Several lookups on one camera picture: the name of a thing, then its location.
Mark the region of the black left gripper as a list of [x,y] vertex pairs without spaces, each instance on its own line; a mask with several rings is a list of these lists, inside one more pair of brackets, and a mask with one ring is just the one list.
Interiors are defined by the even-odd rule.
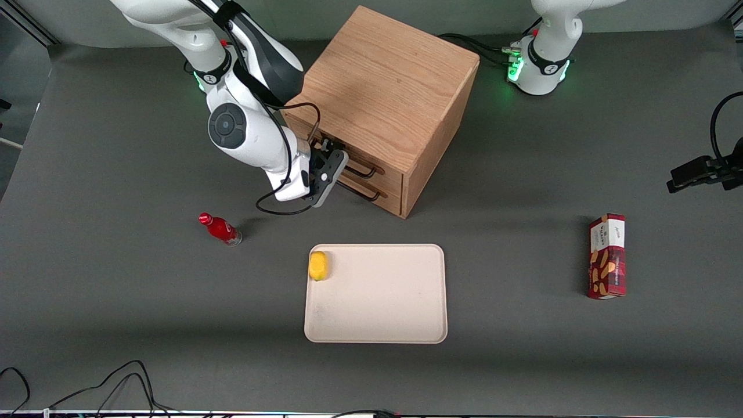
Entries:
[[699,156],[671,171],[671,180],[666,183],[669,193],[674,194],[690,187],[708,183],[721,183],[725,191],[742,185],[742,137],[736,141],[731,154],[722,156],[717,139],[711,137],[714,159]]

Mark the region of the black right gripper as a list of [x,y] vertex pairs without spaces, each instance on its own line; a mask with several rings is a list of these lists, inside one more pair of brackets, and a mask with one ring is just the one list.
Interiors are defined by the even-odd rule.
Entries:
[[346,145],[339,140],[329,138],[314,139],[311,142],[309,163],[309,181],[311,187],[319,187],[329,182],[337,171],[333,155],[336,151],[345,151]]

